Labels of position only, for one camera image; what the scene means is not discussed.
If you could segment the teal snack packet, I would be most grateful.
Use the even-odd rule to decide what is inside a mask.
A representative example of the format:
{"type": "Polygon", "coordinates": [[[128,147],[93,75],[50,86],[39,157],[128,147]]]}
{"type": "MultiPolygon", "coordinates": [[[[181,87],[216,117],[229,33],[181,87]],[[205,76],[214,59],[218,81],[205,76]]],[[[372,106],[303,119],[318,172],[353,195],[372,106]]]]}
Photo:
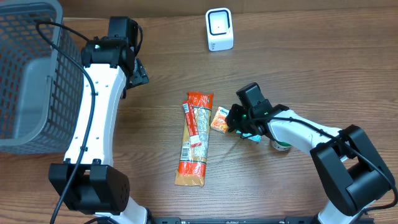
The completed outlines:
{"type": "Polygon", "coordinates": [[[241,139],[248,139],[248,140],[255,142],[256,144],[258,144],[261,141],[260,135],[250,134],[250,133],[242,133],[241,131],[238,131],[238,130],[236,131],[236,133],[239,135],[239,137],[241,139]]]}

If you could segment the small orange box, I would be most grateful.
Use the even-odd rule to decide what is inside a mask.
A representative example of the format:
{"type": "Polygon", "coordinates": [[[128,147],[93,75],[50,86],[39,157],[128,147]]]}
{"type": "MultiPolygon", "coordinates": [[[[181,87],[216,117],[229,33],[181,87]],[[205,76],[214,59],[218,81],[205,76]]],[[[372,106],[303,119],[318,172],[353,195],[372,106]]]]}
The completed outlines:
{"type": "Polygon", "coordinates": [[[219,106],[210,127],[215,131],[226,133],[229,128],[226,122],[228,114],[229,110],[219,106]]]}

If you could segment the green lid white jar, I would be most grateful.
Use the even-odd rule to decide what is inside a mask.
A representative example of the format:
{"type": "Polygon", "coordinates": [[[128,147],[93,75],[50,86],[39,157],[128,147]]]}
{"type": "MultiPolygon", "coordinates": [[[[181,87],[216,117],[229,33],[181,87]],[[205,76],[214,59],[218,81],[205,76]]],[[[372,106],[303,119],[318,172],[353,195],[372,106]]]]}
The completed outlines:
{"type": "Polygon", "coordinates": [[[278,151],[287,151],[292,147],[290,144],[287,144],[286,142],[280,142],[274,140],[270,140],[270,144],[274,149],[278,151]]]}

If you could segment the long orange noodle package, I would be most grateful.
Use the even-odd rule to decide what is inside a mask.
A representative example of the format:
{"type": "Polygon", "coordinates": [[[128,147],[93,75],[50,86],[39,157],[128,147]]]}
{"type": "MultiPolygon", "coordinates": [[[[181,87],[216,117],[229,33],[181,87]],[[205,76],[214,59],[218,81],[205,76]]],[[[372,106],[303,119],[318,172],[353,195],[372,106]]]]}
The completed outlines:
{"type": "Polygon", "coordinates": [[[189,91],[187,95],[187,100],[182,103],[185,124],[175,185],[202,187],[205,184],[214,94],[189,91]]]}

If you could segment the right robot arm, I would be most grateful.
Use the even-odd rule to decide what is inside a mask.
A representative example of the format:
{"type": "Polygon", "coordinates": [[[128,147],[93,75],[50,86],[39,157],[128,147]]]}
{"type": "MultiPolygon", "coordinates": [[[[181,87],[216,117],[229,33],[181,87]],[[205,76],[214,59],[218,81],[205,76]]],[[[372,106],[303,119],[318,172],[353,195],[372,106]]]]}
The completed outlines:
{"type": "Polygon", "coordinates": [[[240,104],[233,104],[226,122],[229,131],[241,138],[266,136],[282,151],[295,147],[309,154],[329,201],[305,223],[364,223],[364,214],[397,205],[373,206],[388,191],[397,193],[392,172],[359,126],[345,129],[317,124],[284,105],[272,106],[256,82],[237,92],[240,104]]]}

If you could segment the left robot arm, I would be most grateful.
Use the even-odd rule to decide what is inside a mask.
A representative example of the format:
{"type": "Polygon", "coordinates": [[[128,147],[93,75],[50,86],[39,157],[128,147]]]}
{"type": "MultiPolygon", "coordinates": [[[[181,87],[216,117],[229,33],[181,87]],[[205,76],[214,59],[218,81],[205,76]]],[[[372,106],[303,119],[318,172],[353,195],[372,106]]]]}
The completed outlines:
{"type": "Polygon", "coordinates": [[[144,85],[149,77],[136,57],[142,44],[140,25],[128,17],[111,17],[108,34],[87,40],[77,62],[84,76],[80,110],[70,145],[61,164],[51,164],[49,181],[60,207],[94,215],[92,223],[150,223],[147,208],[130,196],[128,177],[113,167],[113,134],[118,104],[128,89],[144,85]]]}

